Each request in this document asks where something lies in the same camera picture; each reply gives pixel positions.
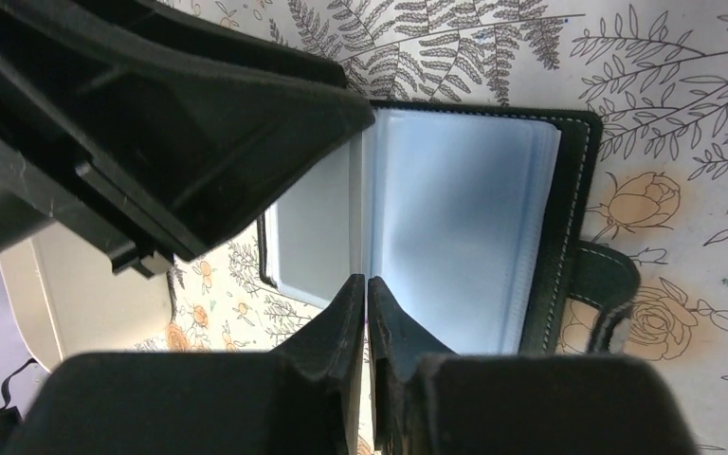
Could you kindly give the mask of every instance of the white stitching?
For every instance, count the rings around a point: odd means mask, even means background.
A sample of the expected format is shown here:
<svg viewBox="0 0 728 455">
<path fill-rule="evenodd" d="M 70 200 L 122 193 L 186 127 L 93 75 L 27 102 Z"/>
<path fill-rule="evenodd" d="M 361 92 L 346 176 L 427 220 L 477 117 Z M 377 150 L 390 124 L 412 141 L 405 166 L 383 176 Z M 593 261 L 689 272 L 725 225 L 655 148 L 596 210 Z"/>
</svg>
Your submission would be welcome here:
<svg viewBox="0 0 728 455">
<path fill-rule="evenodd" d="M 612 323 L 612 317 L 614 317 L 621 311 L 626 310 L 627 308 L 629 308 L 630 306 L 632 306 L 634 304 L 635 304 L 634 300 L 629 300 L 626 303 L 624 303 L 623 305 L 616 306 L 615 308 L 612 309 L 612 311 L 607 313 L 607 318 L 604 320 L 604 323 L 601 324 L 601 326 L 598 328 L 598 335 L 596 336 L 595 339 L 601 339 L 604 336 L 604 334 L 607 332 L 607 329 L 609 329 L 610 324 Z"/>
<path fill-rule="evenodd" d="M 580 296 L 579 294 L 576 294 L 575 292 L 572 292 L 571 295 L 577 300 L 584 301 L 585 303 L 592 303 L 593 305 L 597 306 L 598 308 L 601 308 L 603 306 L 601 303 L 599 303 L 589 297 Z"/>
<path fill-rule="evenodd" d="M 548 341 L 551 338 L 551 326 L 554 323 L 554 310 L 556 306 L 556 296 L 559 293 L 559 285 L 562 281 L 562 270 L 565 268 L 565 254 L 568 251 L 568 243 L 571 241 L 571 227 L 573 226 L 573 217 L 576 213 L 576 201 L 579 199 L 579 190 L 582 188 L 582 176 L 585 171 L 585 160 L 587 159 L 588 149 L 591 146 L 591 126 L 585 120 L 578 118 L 565 118 L 565 117 L 538 117 L 538 116 L 526 116 L 523 114 L 497 114 L 497 113 L 486 113 L 486 112 L 461 112 L 461 111 L 447 111 L 444 109 L 435 109 L 437 112 L 446 113 L 457 113 L 457 114 L 470 114 L 485 117 L 505 117 L 505 118 L 526 118 L 535 120 L 561 120 L 561 121 L 574 121 L 585 125 L 587 128 L 587 137 L 585 141 L 585 149 L 582 151 L 582 159 L 579 163 L 579 174 L 576 177 L 576 188 L 573 191 L 573 200 L 571 201 L 571 212 L 568 214 L 568 225 L 565 227 L 565 241 L 562 242 L 562 251 L 559 254 L 559 264 L 556 267 L 556 278 L 554 279 L 554 294 L 551 297 L 551 303 L 549 304 L 548 317 L 545 323 L 545 333 L 542 339 L 542 349 L 548 349 Z"/>
<path fill-rule="evenodd" d="M 589 248 L 585 248 L 583 246 L 580 246 L 579 249 L 582 250 L 582 251 L 584 251 L 584 252 L 586 252 L 586 253 L 594 254 L 594 255 L 599 256 L 599 257 L 602 257 L 604 259 L 610 260 L 610 261 L 612 261 L 612 262 L 620 265 L 621 268 L 625 272 L 627 271 L 627 268 L 620 261 L 618 261 L 617 259 L 615 259 L 615 258 L 613 258 L 611 256 L 608 256 L 608 255 L 606 255 L 604 253 L 599 253 L 598 251 L 595 251 L 595 250 L 592 250 L 592 249 L 589 249 Z"/>
</svg>

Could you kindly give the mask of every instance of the paper surface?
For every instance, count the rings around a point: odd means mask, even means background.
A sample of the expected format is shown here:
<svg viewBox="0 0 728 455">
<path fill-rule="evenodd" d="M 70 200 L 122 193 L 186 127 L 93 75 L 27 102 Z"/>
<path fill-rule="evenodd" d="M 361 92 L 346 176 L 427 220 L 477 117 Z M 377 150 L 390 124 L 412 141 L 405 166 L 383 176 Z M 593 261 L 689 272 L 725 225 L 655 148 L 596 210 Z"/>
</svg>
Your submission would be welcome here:
<svg viewBox="0 0 728 455">
<path fill-rule="evenodd" d="M 627 350 L 665 377 L 702 449 L 728 452 L 728 0 L 166 3 L 337 60 L 372 98 L 596 111 L 606 133 L 582 237 L 639 265 Z M 316 313 L 257 280 L 255 241 L 248 230 L 177 265 L 171 347 L 269 348 Z M 568 352 L 594 316 L 573 306 Z"/>
</svg>

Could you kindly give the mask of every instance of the card holder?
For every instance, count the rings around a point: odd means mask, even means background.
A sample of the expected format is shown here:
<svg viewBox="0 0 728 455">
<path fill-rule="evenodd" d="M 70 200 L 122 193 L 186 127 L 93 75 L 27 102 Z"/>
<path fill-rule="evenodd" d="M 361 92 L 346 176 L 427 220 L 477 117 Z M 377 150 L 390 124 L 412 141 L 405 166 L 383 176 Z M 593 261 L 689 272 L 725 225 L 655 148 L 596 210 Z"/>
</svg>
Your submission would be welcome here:
<svg viewBox="0 0 728 455">
<path fill-rule="evenodd" d="M 599 310 L 589 348 L 606 351 L 613 327 L 628 314 L 628 302 L 634 295 L 639 277 L 633 263 L 620 253 L 578 239 L 601 137 L 599 118 L 587 112 L 493 106 L 392 101 L 372 101 L 372 105 L 376 116 L 385 110 L 427 111 L 462 115 L 463 118 L 489 116 L 541 121 L 557 129 L 559 145 L 553 177 L 534 251 L 536 255 L 530 255 L 534 262 L 534 275 L 528 300 L 525 305 L 512 304 L 515 311 L 520 308 L 525 312 L 520 324 L 522 335 L 510 352 L 498 350 L 484 354 L 551 352 L 556 346 L 568 297 L 584 301 Z M 318 294 L 322 292 L 310 291 L 321 288 L 314 285 L 321 283 L 312 284 L 312 279 L 323 281 L 325 285 L 327 282 L 342 283 L 350 273 L 367 273 L 372 269 L 367 254 L 356 255 L 356 248 L 351 248 L 364 245 L 359 251 L 371 250 L 372 246 L 366 245 L 367 239 L 373 237 L 368 227 L 373 224 L 377 227 L 372 218 L 368 219 L 372 204 L 367 201 L 368 194 L 377 192 L 373 188 L 375 184 L 362 177 L 371 173 L 373 169 L 370 168 L 376 164 L 360 152 L 367 150 L 368 141 L 374 140 L 371 130 L 346 144 L 343 149 L 347 149 L 343 152 L 336 152 L 321 161 L 276 203 L 276 207 L 281 205 L 279 209 L 270 209 L 259 219 L 263 281 L 278 287 L 286 295 L 321 306 L 333 297 L 336 289 L 322 289 L 329 295 L 320 296 Z M 299 201 L 310 201 L 310 204 L 296 203 Z M 298 212 L 284 212 L 283 206 Z M 273 239 L 277 244 L 267 246 Z M 350 266 L 339 266 L 345 263 Z M 277 275 L 272 272 L 288 269 L 288 266 L 283 267 L 286 264 L 291 264 L 289 273 L 292 275 L 272 280 L 272 275 Z M 422 273 L 422 270 L 416 271 L 416 274 Z M 386 280 L 391 286 L 389 277 Z M 301 286 L 295 288 L 289 286 L 289 282 L 299 282 Z M 466 326 L 452 323 L 452 330 L 467 331 Z"/>
</svg>

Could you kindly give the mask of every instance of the floral patterned paper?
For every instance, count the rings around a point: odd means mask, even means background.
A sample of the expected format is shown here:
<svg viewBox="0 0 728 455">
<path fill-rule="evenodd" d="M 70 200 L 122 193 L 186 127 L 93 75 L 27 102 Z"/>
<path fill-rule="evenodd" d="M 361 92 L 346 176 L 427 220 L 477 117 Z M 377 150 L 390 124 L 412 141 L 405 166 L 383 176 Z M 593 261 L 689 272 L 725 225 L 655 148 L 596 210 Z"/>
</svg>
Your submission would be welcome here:
<svg viewBox="0 0 728 455">
<path fill-rule="evenodd" d="M 670 384 L 700 449 L 728 452 L 728 0 L 165 3 L 334 59 L 370 98 L 596 112 L 582 238 L 639 266 L 626 350 Z M 177 263 L 174 321 L 139 348 L 266 350 L 310 320 L 316 308 L 260 282 L 256 242 L 249 228 Z M 568 306 L 559 348 L 579 353 L 595 312 Z M 359 455 L 373 447 L 367 373 Z"/>
</svg>

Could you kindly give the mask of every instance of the rose illustration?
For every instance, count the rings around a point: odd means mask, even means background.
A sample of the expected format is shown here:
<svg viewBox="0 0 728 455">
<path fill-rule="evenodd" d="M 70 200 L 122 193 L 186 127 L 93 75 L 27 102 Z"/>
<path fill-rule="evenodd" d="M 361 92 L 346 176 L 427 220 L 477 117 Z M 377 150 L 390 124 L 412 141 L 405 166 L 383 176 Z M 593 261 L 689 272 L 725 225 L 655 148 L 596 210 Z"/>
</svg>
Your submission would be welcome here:
<svg viewBox="0 0 728 455">
<path fill-rule="evenodd" d="M 634 298 L 629 339 L 624 351 L 646 360 L 670 360 L 688 347 L 696 317 L 677 301 L 674 293 L 641 287 Z"/>
<path fill-rule="evenodd" d="M 208 327 L 208 312 L 201 305 L 193 307 L 193 321 L 200 327 Z"/>
<path fill-rule="evenodd" d="M 355 450 L 355 455 L 373 455 L 370 445 L 361 436 L 358 436 L 358 447 Z"/>
<path fill-rule="evenodd" d="M 171 351 L 184 352 L 187 351 L 190 346 L 186 334 L 183 333 L 183 329 L 177 324 L 171 323 L 166 327 L 166 344 L 169 346 Z"/>
<path fill-rule="evenodd" d="M 607 219 L 607 226 L 593 238 L 613 231 L 612 238 L 620 228 L 634 232 L 636 228 L 667 228 L 664 225 L 680 207 L 680 186 L 663 174 L 642 173 L 624 185 L 610 173 L 615 183 L 615 192 L 608 204 L 600 204 L 588 211 L 599 213 Z"/>
<path fill-rule="evenodd" d="M 577 300 L 568 300 L 565 308 L 562 335 L 559 338 L 561 350 L 565 354 L 584 354 L 590 341 L 591 328 L 598 310 Z"/>
</svg>

